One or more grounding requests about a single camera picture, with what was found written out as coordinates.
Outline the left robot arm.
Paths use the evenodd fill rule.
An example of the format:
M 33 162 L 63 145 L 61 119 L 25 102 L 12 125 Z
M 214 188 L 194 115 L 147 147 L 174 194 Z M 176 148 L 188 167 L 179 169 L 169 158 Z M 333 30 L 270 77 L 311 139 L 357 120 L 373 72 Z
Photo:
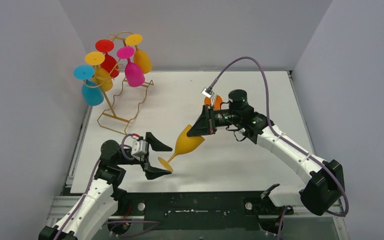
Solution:
M 151 150 L 171 152 L 170 146 L 151 132 L 130 136 L 133 144 L 129 147 L 125 147 L 124 140 L 118 143 L 112 139 L 101 145 L 84 193 L 62 219 L 40 231 L 40 240 L 90 240 L 110 216 L 125 214 L 129 207 L 127 192 L 119 187 L 127 172 L 123 165 L 140 165 L 147 180 L 170 174 L 166 169 L 151 166 L 149 161 Z

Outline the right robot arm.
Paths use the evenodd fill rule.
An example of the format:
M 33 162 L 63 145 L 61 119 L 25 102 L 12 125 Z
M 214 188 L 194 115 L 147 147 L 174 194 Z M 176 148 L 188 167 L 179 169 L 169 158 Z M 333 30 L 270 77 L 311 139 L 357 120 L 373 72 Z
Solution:
M 220 110 L 204 105 L 186 135 L 208 136 L 215 134 L 219 127 L 235 126 L 235 132 L 268 150 L 291 168 L 303 184 L 274 184 L 265 190 L 261 195 L 261 206 L 267 214 L 275 214 L 281 207 L 304 206 L 312 214 L 321 216 L 344 196 L 343 167 L 338 161 L 326 161 L 303 149 L 264 114 L 248 104 L 245 90 L 232 90 L 228 94 L 227 104 L 227 109 Z

